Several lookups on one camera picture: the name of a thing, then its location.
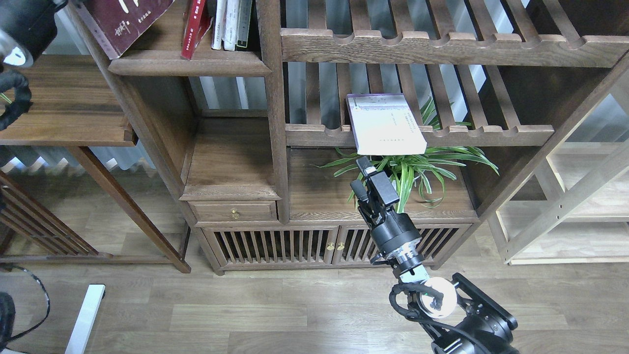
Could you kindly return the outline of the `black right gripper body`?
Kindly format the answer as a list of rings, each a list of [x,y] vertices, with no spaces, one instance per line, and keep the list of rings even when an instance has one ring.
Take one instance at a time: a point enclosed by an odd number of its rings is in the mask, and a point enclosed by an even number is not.
[[[393,207],[370,206],[359,201],[359,211],[368,225],[371,238],[379,249],[372,265],[388,264],[393,268],[421,266],[423,256],[417,251],[422,236],[406,213],[397,213]]]

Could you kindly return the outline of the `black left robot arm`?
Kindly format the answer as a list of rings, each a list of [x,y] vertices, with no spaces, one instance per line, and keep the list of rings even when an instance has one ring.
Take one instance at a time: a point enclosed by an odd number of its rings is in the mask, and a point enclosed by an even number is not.
[[[32,106],[31,90],[27,77],[16,69],[3,72],[3,65],[32,67],[41,54],[49,47],[57,35],[54,15],[67,5],[68,0],[1,0],[0,1],[0,47],[1,47],[1,94],[14,90],[14,99],[9,100],[1,115],[1,130],[5,130]],[[43,283],[28,269],[17,265],[7,265],[6,269],[18,269],[30,275],[40,285],[47,313],[34,327],[13,335],[14,300],[7,292],[1,292],[1,353],[24,354],[7,348],[17,340],[39,327],[49,316],[50,300]]]

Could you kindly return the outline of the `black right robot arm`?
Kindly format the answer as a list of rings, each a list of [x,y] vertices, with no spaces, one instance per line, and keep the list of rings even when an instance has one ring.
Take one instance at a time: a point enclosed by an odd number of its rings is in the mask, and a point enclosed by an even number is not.
[[[398,279],[389,294],[391,307],[422,326],[436,354],[517,353],[516,318],[460,273],[451,280],[429,276],[417,250],[420,233],[406,213],[395,210],[400,198],[386,173],[366,157],[357,166],[364,181],[351,186],[379,251],[371,264],[391,266]]]

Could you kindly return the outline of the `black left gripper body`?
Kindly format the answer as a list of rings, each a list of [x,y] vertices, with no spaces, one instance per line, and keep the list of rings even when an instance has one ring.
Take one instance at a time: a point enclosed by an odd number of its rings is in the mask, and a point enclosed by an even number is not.
[[[54,14],[67,0],[2,0],[0,56],[2,63],[31,67],[56,37]]]

